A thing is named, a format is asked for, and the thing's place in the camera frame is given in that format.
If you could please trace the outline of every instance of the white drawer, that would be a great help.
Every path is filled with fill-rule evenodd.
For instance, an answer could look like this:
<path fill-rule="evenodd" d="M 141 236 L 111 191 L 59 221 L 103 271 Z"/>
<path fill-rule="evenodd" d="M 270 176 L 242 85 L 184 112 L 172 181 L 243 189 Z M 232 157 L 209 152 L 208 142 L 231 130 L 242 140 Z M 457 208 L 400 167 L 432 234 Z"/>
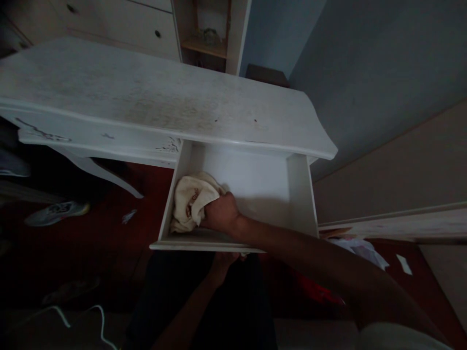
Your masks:
<path fill-rule="evenodd" d="M 50 0 L 67 28 L 85 33 L 103 35 L 101 7 L 96 0 Z"/>
<path fill-rule="evenodd" d="M 164 58 L 175 59 L 180 56 L 171 13 L 127 0 L 52 2 L 73 35 L 80 36 L 81 32 L 100 36 L 116 43 L 143 48 L 154 54 L 162 53 Z"/>
<path fill-rule="evenodd" d="M 107 37 L 169 55 L 179 47 L 172 14 L 126 0 L 99 0 Z"/>
<path fill-rule="evenodd" d="M 21 128 L 23 142 L 74 147 L 82 157 L 104 157 L 107 153 L 104 158 L 117 159 L 116 156 L 120 155 L 137 163 L 142 162 L 136 161 L 139 158 L 159 159 L 165 162 L 165 167 L 173 168 L 180 150 L 180 139 L 144 128 L 3 104 L 0 104 L 0 115 Z"/>
<path fill-rule="evenodd" d="M 172 12 L 172 2 L 170 0 L 129 0 L 143 5 L 148 5 L 159 10 Z"/>
<path fill-rule="evenodd" d="M 211 230 L 196 229 L 185 234 L 169 231 L 175 185 L 182 176 L 198 171 L 209 173 L 226 190 L 232 191 L 243 214 L 318 235 L 306 156 L 183 140 L 159 237 L 151 249 L 258 251 Z"/>

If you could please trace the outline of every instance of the white desk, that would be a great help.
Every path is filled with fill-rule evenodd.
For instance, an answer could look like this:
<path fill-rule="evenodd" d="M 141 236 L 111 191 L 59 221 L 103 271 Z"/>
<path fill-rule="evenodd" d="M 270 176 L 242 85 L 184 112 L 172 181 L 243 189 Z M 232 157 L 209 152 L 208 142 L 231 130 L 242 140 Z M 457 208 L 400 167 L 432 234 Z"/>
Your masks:
<path fill-rule="evenodd" d="M 241 250 L 216 232 L 168 231 L 181 176 L 206 170 L 250 216 L 317 234 L 309 163 L 336 146 L 299 91 L 61 38 L 0 61 L 0 113 L 24 143 L 141 196 L 89 157 L 174 168 L 152 248 Z"/>

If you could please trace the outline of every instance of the dark pants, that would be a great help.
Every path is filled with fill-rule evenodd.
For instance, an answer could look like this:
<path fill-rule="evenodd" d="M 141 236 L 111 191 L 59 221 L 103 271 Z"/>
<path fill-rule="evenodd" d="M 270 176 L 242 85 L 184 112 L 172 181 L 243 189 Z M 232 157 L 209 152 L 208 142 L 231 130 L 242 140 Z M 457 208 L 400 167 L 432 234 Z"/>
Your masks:
<path fill-rule="evenodd" d="M 124 349 L 149 349 L 207 275 L 214 253 L 155 251 Z M 232 264 L 197 328 L 193 349 L 277 349 L 257 254 Z"/>

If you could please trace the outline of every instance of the cord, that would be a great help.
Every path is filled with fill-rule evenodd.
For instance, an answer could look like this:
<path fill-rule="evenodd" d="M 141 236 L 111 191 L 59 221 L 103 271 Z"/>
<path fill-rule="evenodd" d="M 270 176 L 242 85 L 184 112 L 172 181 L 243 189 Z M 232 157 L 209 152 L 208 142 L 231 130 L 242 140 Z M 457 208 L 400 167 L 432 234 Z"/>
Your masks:
<path fill-rule="evenodd" d="M 75 324 L 77 322 L 78 319 L 80 319 L 85 313 L 87 313 L 89 310 L 91 309 L 94 309 L 94 308 L 98 308 L 101 312 L 101 316 L 102 316 L 102 326 L 101 326 L 101 340 L 106 343 L 107 345 L 109 345 L 110 347 L 112 347 L 113 350 L 117 350 L 117 347 L 115 346 L 114 343 L 112 343 L 111 341 L 107 340 L 104 338 L 104 324 L 105 324 L 105 321 L 106 321 L 106 316 L 104 315 L 104 309 L 102 308 L 102 306 L 100 305 L 94 305 L 94 306 L 91 306 L 89 309 L 87 309 L 86 311 L 82 312 L 74 321 L 73 324 Z M 26 323 L 28 323 L 30 320 L 32 320 L 34 317 L 36 316 L 39 316 L 40 314 L 43 314 L 44 312 L 46 311 L 49 311 L 51 309 L 54 309 L 55 311 L 57 311 L 58 315 L 62 318 L 62 321 L 63 321 L 63 324 L 65 325 L 65 327 L 67 328 L 71 328 L 72 325 L 68 322 L 67 318 L 65 317 L 65 315 L 63 314 L 63 311 L 56 305 L 54 306 L 49 306 L 45 309 L 42 309 L 38 312 L 36 312 L 35 314 L 32 314 L 31 316 L 27 317 L 26 319 L 22 320 L 21 322 L 17 323 L 16 325 L 14 325 L 13 327 L 11 327 L 9 330 L 7 330 L 4 334 L 0 335 L 0 338 L 3 338 L 4 336 L 8 335 L 9 333 L 11 333 L 12 331 L 14 331 L 15 329 L 19 328 L 19 327 L 22 327 L 24 326 Z"/>

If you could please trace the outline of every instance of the human hand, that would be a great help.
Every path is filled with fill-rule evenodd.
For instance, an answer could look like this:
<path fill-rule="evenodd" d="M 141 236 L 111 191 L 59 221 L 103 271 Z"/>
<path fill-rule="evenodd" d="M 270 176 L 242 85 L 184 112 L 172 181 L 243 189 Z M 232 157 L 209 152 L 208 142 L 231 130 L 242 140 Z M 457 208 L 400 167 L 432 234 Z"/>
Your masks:
<path fill-rule="evenodd" d="M 214 288 L 220 287 L 224 283 L 230 265 L 232 265 L 239 256 L 240 253 L 217 252 L 214 255 L 211 269 L 206 276 L 206 281 Z"/>
<path fill-rule="evenodd" d="M 227 192 L 204 207 L 206 218 L 201 226 L 233 236 L 236 223 L 242 214 L 238 211 L 237 203 L 232 192 Z"/>

